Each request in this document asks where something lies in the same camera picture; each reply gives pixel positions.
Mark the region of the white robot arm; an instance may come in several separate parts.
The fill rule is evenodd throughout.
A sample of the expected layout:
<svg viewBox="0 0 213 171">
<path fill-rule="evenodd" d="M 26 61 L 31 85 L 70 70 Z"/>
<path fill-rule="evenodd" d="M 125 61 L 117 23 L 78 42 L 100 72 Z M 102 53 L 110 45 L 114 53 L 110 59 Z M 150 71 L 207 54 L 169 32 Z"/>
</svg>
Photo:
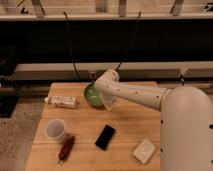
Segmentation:
<svg viewBox="0 0 213 171">
<path fill-rule="evenodd" d="M 160 171 L 213 171 L 213 101 L 205 92 L 125 84 L 113 69 L 95 88 L 106 107 L 120 97 L 160 112 Z"/>
</svg>

